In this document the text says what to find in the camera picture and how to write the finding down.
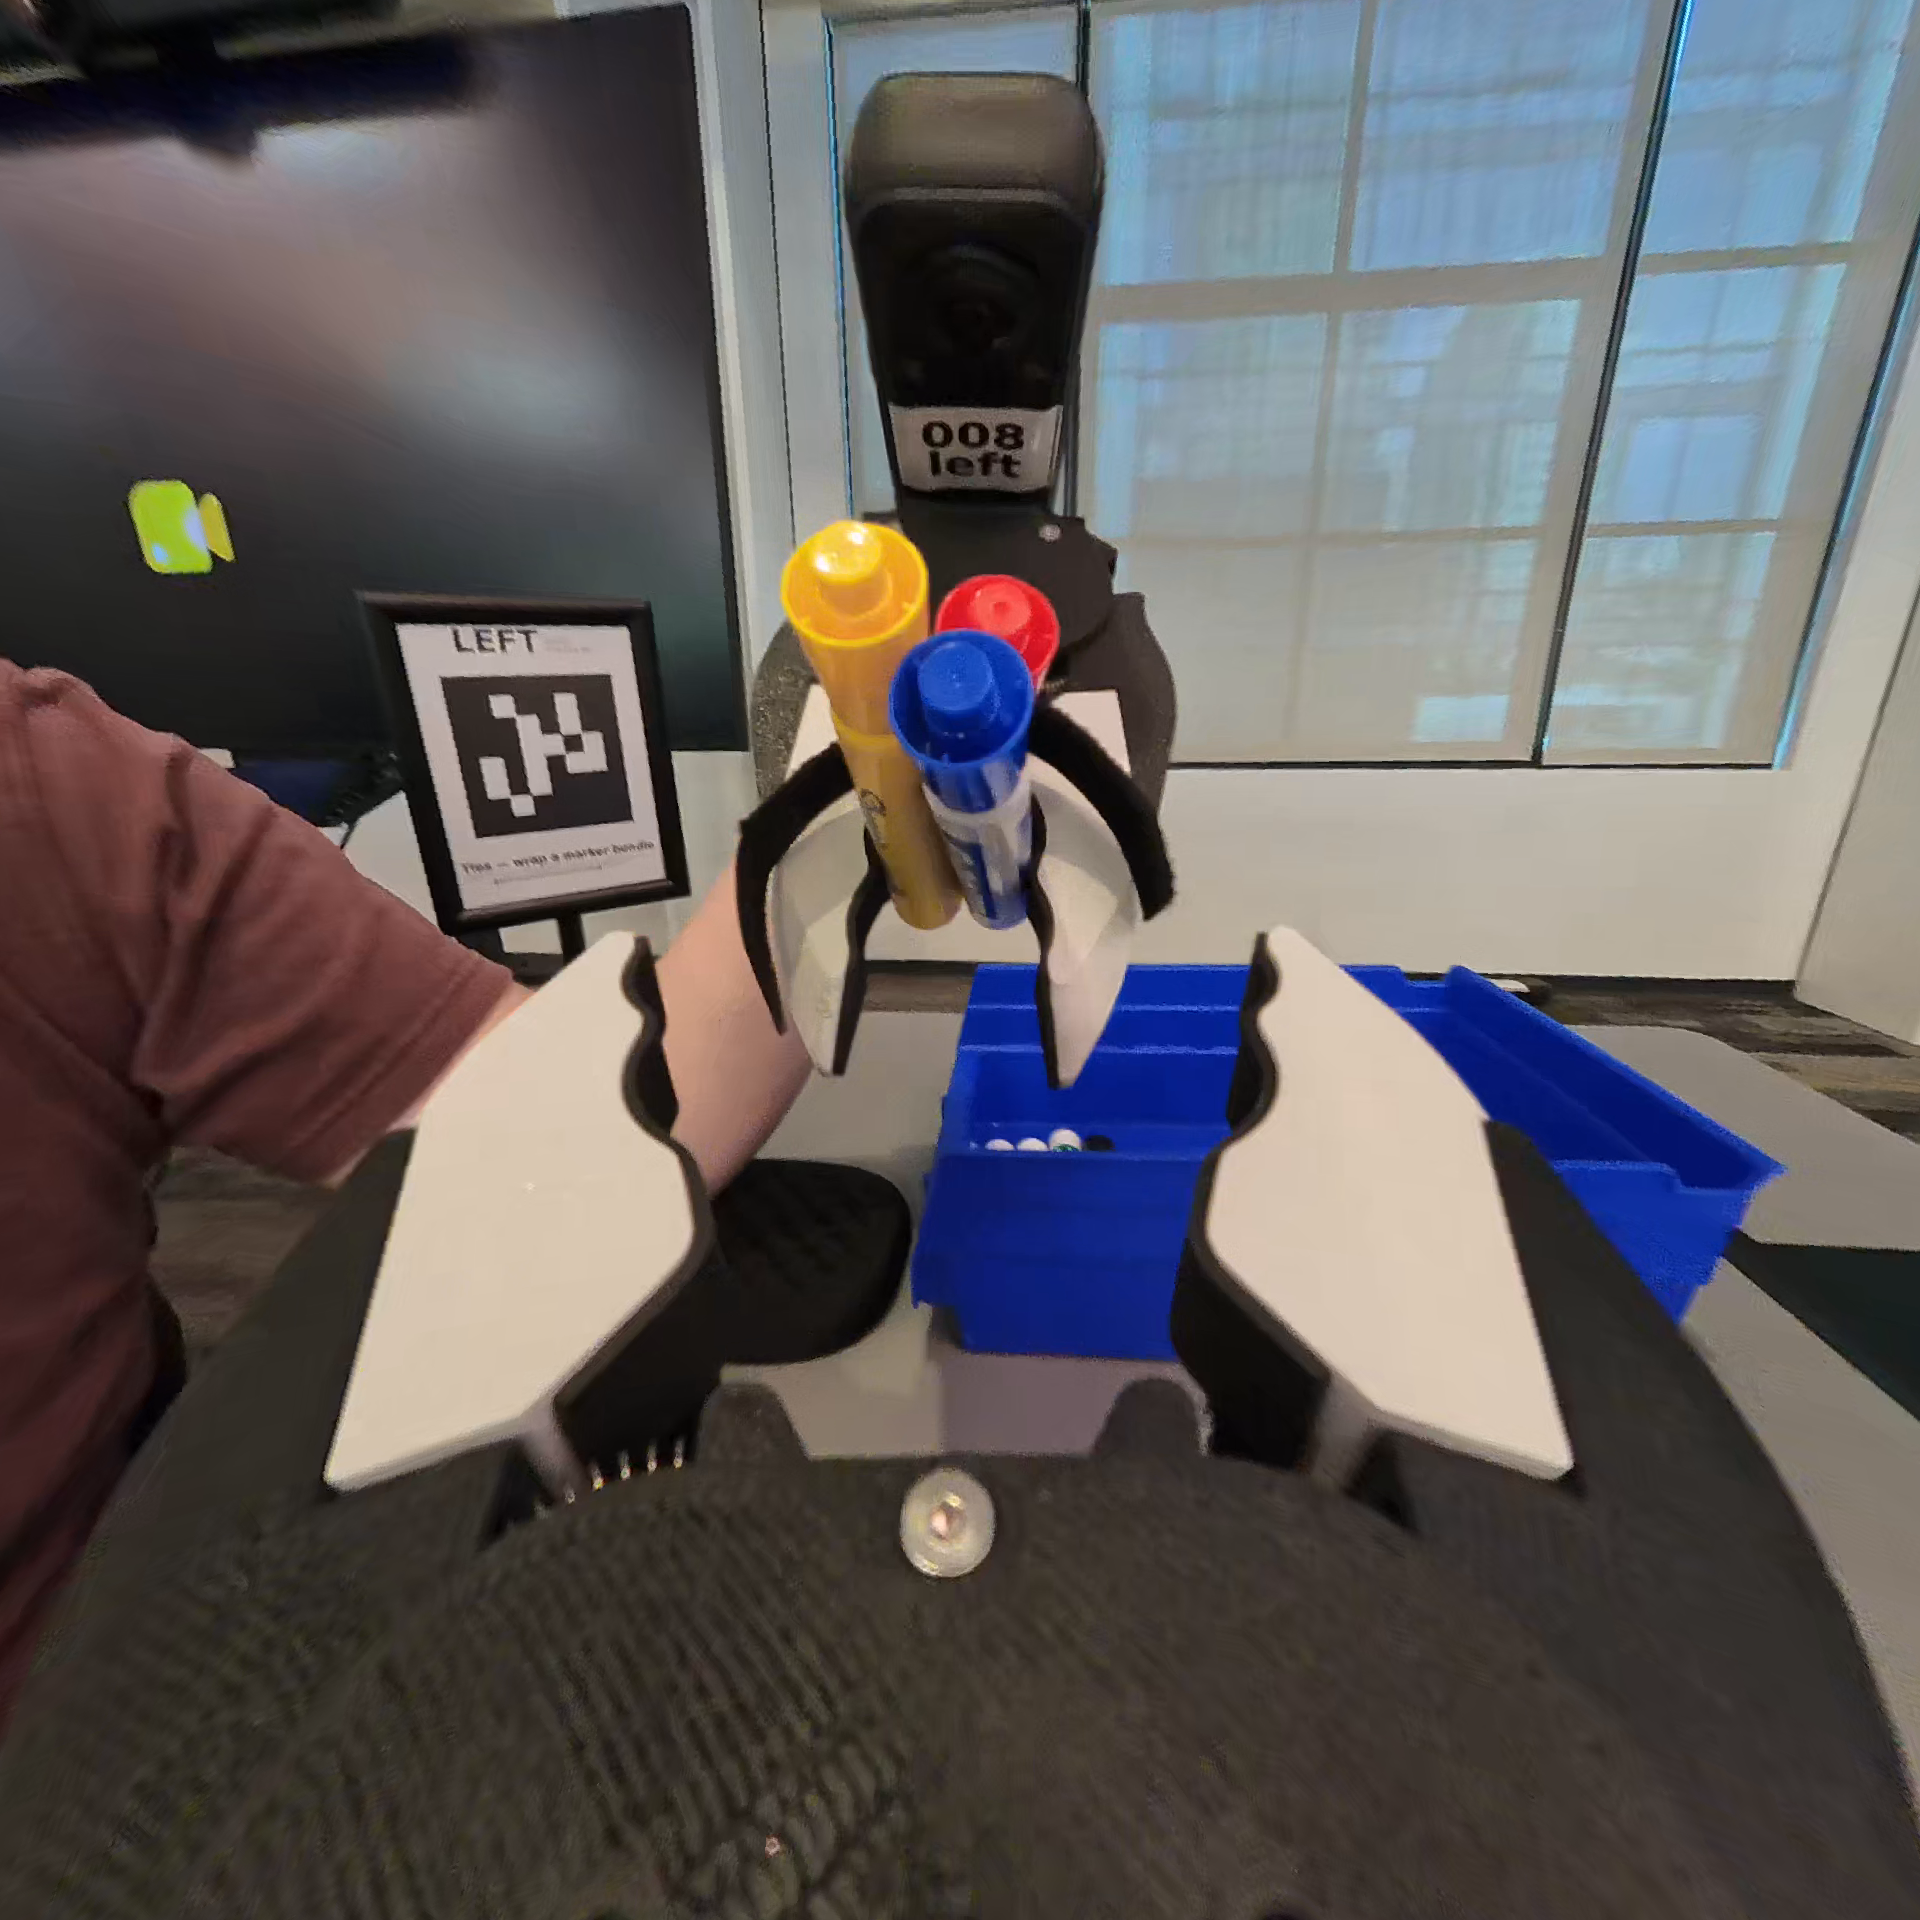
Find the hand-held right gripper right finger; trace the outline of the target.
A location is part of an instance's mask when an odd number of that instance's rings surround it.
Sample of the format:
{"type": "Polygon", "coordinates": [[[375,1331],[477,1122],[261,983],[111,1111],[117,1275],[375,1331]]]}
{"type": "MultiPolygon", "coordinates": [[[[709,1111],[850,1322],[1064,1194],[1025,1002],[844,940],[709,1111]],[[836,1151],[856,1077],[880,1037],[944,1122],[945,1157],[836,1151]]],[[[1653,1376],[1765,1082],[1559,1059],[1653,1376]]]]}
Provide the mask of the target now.
{"type": "Polygon", "coordinates": [[[1170,1334],[1242,1458],[1353,1487],[1411,1438],[1528,1480],[1575,1468],[1484,1111],[1283,923],[1249,957],[1170,1334]]]}

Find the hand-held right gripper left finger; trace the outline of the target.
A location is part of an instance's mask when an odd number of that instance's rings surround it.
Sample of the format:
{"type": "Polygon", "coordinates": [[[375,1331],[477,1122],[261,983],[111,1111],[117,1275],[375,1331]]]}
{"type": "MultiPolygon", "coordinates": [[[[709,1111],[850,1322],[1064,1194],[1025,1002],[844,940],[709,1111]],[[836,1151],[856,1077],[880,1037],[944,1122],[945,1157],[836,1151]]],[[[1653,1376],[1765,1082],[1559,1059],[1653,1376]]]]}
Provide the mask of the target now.
{"type": "Polygon", "coordinates": [[[420,1106],[324,1480],[508,1442],[561,1499],[684,1438],[717,1381],[709,1186],[671,1138],[646,940],[608,933],[420,1106]]]}

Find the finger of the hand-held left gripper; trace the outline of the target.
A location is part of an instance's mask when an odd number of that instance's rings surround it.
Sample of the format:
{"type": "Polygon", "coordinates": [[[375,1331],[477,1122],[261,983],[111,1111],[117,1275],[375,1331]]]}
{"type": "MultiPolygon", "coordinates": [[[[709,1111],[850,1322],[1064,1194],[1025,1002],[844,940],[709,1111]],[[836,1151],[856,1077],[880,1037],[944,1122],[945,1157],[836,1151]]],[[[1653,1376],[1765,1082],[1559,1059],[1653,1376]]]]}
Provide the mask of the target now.
{"type": "Polygon", "coordinates": [[[866,942],[889,905],[830,700],[809,693],[780,787],[765,802],[765,932],[783,1026],[842,1077],[866,1006],[866,942]]]}
{"type": "Polygon", "coordinates": [[[1108,1033],[1140,933],[1140,782],[1121,693],[1072,689],[1027,733],[1027,923],[1052,1087],[1066,1092],[1108,1033]]]}

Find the yellow highlighter marker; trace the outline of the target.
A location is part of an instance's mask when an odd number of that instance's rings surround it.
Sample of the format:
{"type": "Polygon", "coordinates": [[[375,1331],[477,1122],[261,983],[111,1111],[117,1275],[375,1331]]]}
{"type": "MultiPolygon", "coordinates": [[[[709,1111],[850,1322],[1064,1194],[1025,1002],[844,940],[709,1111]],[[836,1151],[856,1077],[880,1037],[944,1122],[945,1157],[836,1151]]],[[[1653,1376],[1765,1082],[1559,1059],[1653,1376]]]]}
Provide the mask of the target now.
{"type": "Polygon", "coordinates": [[[923,555],[894,526],[830,521],[785,557],[780,612],[830,701],[896,920],[945,927],[961,908],[952,863],[892,728],[894,672],[931,634],[923,555]]]}

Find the blue dry erase marker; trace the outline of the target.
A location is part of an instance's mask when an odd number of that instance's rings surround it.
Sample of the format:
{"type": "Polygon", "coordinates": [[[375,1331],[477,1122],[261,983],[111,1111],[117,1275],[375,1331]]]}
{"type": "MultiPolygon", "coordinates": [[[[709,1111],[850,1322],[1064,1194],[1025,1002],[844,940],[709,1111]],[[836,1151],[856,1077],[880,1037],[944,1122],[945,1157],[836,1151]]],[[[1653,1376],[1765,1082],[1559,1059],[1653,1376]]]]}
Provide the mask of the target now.
{"type": "Polygon", "coordinates": [[[892,675],[892,731],[919,777],[962,902],[988,932],[1027,918],[1036,706],[1019,651],[978,629],[926,638],[892,675]]]}

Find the red dry erase marker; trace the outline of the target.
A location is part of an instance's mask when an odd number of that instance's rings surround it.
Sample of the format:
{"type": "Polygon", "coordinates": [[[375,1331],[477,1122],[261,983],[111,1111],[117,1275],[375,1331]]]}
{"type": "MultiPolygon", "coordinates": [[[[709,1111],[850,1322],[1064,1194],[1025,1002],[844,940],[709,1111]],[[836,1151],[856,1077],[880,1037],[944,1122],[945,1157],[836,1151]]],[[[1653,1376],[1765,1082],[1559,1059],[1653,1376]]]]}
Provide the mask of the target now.
{"type": "Polygon", "coordinates": [[[971,573],[932,612],[932,634],[987,634],[1015,651],[1036,689],[1061,651],[1061,615],[1040,588],[1015,573],[971,573]]]}

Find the large glass window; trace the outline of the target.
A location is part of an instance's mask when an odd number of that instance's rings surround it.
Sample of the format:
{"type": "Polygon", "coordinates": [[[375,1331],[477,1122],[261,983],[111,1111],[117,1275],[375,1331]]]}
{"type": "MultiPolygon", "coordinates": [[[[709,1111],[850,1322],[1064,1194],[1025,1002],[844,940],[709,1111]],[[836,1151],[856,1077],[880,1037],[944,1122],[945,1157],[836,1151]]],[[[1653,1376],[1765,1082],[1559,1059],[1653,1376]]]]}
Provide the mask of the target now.
{"type": "Polygon", "coordinates": [[[1189,768],[1769,768],[1917,251],[1917,2],[768,2],[780,235],[894,72],[1108,147],[1064,494],[1189,768]]]}

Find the large black wall screen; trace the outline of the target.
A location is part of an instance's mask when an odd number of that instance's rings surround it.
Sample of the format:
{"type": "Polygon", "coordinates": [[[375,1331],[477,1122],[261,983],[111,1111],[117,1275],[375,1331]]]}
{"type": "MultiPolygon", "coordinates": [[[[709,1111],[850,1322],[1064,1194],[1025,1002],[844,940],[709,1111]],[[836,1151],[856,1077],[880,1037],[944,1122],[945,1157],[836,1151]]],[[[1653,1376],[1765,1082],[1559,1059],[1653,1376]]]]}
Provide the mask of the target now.
{"type": "Polygon", "coordinates": [[[646,603],[743,743],[684,2],[3,87],[3,659],[358,749],[372,590],[646,603]]]}

